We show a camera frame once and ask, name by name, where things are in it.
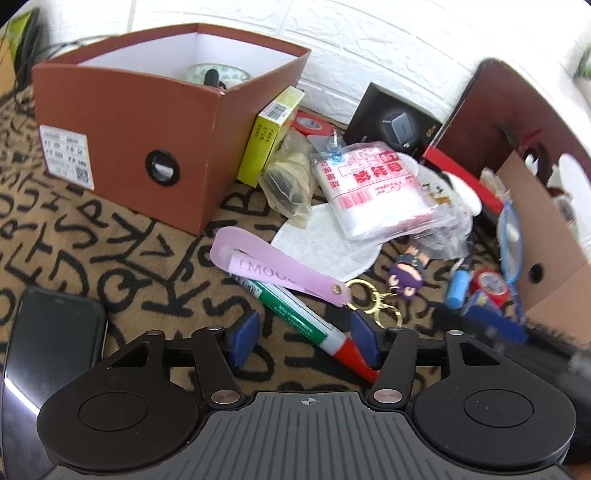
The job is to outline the thin black pen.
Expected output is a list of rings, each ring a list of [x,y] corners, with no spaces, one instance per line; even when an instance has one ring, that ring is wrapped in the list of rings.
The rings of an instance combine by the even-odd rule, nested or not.
[[[204,86],[218,88],[220,84],[219,72],[215,68],[208,69],[204,73]]]

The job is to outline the red tape roll rear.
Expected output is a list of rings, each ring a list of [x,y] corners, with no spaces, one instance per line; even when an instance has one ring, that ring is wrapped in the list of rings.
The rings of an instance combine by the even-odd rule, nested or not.
[[[329,136],[334,130],[328,121],[301,110],[294,117],[293,127],[304,136]]]

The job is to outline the red cap white marker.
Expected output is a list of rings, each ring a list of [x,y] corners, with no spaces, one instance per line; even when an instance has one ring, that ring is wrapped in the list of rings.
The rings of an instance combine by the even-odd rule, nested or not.
[[[335,358],[343,366],[373,384],[379,373],[363,360],[353,340],[331,323],[322,319],[283,287],[232,275],[232,278],[260,303],[290,324],[294,330]]]

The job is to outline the white round pad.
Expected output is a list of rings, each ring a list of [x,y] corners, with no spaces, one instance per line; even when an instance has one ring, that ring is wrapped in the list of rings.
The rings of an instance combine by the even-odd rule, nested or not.
[[[346,240],[329,204],[311,207],[304,229],[291,220],[284,223],[270,244],[304,266],[342,282],[370,269],[382,250],[381,244]]]

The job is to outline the letter pattern tan rug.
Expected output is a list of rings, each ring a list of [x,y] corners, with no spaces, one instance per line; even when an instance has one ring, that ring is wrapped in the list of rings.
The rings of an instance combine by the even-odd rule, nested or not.
[[[211,263],[214,234],[238,226],[266,241],[285,220],[259,189],[235,184],[200,236],[135,213],[45,172],[32,88],[1,100],[1,379],[20,297],[30,285],[100,301],[104,355],[146,330],[188,337],[262,315],[259,344],[235,374],[254,390],[361,390],[363,381],[274,316]]]

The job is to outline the blue rim small net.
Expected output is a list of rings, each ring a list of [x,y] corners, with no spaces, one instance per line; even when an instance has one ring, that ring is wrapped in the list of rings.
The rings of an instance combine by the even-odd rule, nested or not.
[[[527,322],[516,283],[523,266],[523,241],[518,215],[513,202],[507,199],[497,221],[497,240],[500,248],[501,270],[509,286],[517,320],[521,324]]]

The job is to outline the red white plastic packet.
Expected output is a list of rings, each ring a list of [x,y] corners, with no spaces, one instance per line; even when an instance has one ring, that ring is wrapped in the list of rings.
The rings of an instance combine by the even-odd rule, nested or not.
[[[427,230],[437,204],[382,141],[311,156],[315,178],[349,241],[387,242]]]

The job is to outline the red tape roll front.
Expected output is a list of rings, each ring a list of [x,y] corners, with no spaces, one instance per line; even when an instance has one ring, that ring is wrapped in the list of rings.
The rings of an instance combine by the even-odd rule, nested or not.
[[[482,268],[474,272],[470,282],[470,293],[482,290],[486,296],[498,307],[503,307],[510,299],[509,285],[498,272]]]

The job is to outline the clear packing tape roll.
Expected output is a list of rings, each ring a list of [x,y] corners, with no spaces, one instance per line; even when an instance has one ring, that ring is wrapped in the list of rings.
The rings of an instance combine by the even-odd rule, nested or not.
[[[218,89],[229,89],[252,79],[252,75],[235,66],[200,63],[188,68],[186,80],[189,83],[204,86],[204,73],[211,68],[215,68],[219,72],[219,80],[221,81],[221,84]]]

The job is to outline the tan cardboard box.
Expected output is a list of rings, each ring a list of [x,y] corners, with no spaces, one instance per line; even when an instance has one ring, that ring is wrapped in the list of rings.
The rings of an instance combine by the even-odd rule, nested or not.
[[[590,264],[550,195],[512,152],[497,171],[510,190],[523,239],[517,291],[529,320],[590,342]]]

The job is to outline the yellow green medicine box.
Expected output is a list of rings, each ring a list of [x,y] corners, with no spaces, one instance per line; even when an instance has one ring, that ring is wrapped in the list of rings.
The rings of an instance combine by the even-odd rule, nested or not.
[[[304,91],[288,86],[259,112],[236,175],[239,182],[256,188],[259,173],[286,137],[303,99]]]

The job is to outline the purple cartoon figure keychain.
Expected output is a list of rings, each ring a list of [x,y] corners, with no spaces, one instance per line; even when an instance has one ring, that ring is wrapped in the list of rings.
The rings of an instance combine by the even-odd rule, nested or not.
[[[416,246],[410,245],[391,265],[387,287],[391,294],[412,299],[423,287],[430,257]]]

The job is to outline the dark brown shoe box lid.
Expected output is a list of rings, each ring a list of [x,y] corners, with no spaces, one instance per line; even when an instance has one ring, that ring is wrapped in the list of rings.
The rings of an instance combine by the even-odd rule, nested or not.
[[[552,161],[563,153],[590,172],[583,146],[548,101],[507,63],[489,58],[478,66],[451,116],[429,146],[436,147],[479,180],[483,168],[498,170],[514,150],[544,145]],[[483,215],[495,221],[483,204]]]

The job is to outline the playing card box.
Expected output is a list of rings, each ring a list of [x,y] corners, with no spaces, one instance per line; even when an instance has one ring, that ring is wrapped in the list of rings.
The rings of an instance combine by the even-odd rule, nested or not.
[[[495,304],[495,302],[486,294],[483,290],[476,290],[466,301],[464,307],[464,314],[467,315],[468,312],[474,307],[481,307],[485,310],[491,311],[493,313],[499,313],[500,309]]]

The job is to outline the white printed cloth pouch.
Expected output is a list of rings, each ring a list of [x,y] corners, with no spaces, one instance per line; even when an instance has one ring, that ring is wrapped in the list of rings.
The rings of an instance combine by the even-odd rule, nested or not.
[[[465,258],[472,249],[473,219],[482,212],[482,202],[463,179],[405,158],[423,191],[437,204],[435,223],[412,236],[411,244],[430,259]]]

